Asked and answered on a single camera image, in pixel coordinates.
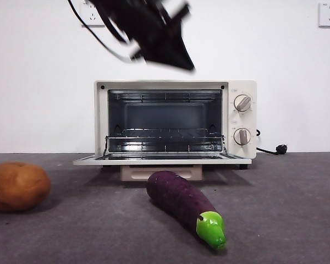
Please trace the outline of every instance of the cable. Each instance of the cable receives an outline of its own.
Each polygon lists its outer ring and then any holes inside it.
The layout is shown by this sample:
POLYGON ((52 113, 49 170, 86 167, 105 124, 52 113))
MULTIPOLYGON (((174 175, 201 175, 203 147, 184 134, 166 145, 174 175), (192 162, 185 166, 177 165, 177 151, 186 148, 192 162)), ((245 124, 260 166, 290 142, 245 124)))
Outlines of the cable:
POLYGON ((117 52, 113 51, 111 48, 109 48, 108 46, 106 46, 101 40, 100 38, 89 28, 89 26, 87 26, 87 24, 83 21, 83 19, 79 16, 79 14, 77 13, 74 5, 72 4, 71 0, 67 0, 68 3, 70 4, 73 13, 76 15, 76 17, 78 18, 79 21, 81 21, 81 23, 83 24, 83 26, 85 26, 89 32, 91 32, 91 34, 96 38, 96 40, 111 54, 113 54, 116 58, 118 58, 120 61, 123 62, 127 62, 127 63, 132 63, 134 62, 131 58, 125 57, 125 56, 121 56, 119 55, 117 52))
MULTIPOLYGON (((260 135, 260 131, 257 129, 257 136, 260 135)), ((278 145, 276 147, 276 152, 272 152, 269 150, 263 150, 262 148, 257 147, 257 150, 265 152, 265 153, 269 153, 269 154, 273 154, 273 155, 284 155, 287 152, 287 145, 278 145)))

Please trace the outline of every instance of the black cable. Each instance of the black cable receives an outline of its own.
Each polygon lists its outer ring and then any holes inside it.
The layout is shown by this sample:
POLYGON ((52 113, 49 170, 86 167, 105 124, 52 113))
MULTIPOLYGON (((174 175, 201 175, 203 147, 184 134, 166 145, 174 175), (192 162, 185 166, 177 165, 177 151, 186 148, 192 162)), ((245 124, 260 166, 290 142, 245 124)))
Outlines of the black cable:
MULTIPOLYGON (((260 135, 260 131, 257 129, 257 136, 260 135)), ((257 147, 257 150, 265 152, 265 153, 269 153, 269 154, 273 154, 273 155, 284 155, 287 152, 287 145, 278 145, 276 147, 276 152, 272 152, 269 150, 264 150, 262 148, 257 147)))
POLYGON ((79 21, 81 21, 81 23, 83 24, 83 26, 85 26, 89 32, 91 32, 91 34, 96 38, 96 40, 111 54, 113 54, 116 58, 118 58, 120 61, 123 62, 127 62, 127 63, 132 63, 133 60, 131 58, 125 57, 125 56, 121 56, 118 53, 116 53, 115 51, 113 51, 111 48, 109 48, 108 46, 106 46, 101 40, 100 38, 89 28, 89 26, 87 26, 87 24, 83 21, 83 19, 79 16, 79 14, 77 13, 74 5, 72 4, 71 0, 67 0, 68 3, 70 4, 73 13, 76 15, 76 17, 78 18, 79 21))

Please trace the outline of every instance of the oven knob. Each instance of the oven knob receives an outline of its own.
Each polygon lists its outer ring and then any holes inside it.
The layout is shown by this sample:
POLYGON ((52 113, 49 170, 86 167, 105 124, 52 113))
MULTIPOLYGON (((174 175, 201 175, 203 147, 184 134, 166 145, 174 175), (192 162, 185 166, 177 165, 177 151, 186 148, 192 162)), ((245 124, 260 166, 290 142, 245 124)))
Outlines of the oven knob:
POLYGON ((234 101, 235 108, 239 112, 245 112, 251 107, 251 97, 247 95, 239 95, 234 101))
POLYGON ((245 128, 240 128, 236 130, 233 138, 238 145, 247 145, 251 140, 251 133, 245 128))

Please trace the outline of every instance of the purple eggplant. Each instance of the purple eggplant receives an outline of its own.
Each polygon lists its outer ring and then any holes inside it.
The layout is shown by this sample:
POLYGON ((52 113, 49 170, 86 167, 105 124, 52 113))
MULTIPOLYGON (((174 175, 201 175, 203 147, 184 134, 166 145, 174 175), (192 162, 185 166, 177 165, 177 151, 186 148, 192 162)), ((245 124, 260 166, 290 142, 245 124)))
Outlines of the purple eggplant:
POLYGON ((214 249, 225 247, 224 223, 207 197, 186 179, 163 170, 147 181, 147 193, 155 204, 214 249))

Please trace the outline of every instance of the control panel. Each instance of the control panel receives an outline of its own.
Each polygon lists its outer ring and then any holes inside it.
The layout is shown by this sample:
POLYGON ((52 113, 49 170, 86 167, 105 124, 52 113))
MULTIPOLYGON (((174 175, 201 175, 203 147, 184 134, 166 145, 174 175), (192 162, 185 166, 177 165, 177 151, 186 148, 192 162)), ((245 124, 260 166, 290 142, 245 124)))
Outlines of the control panel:
POLYGON ((230 154, 256 157, 256 83, 232 81, 228 86, 227 149, 230 154))

